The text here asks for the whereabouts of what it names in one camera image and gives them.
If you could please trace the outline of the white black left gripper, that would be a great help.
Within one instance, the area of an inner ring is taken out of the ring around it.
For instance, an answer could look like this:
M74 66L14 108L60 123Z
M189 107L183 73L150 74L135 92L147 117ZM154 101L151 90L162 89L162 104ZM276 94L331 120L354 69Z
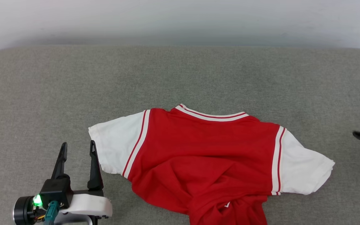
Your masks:
M68 144L61 145L52 179L58 179L64 174L64 164L67 159ZM96 218L108 218L113 215L113 206L109 198L104 196L103 179L101 176L98 153L94 140L90 141L91 165L90 177L87 183L88 190L76 190L72 197L70 206L62 209L63 218L83 218L85 216L95 216Z

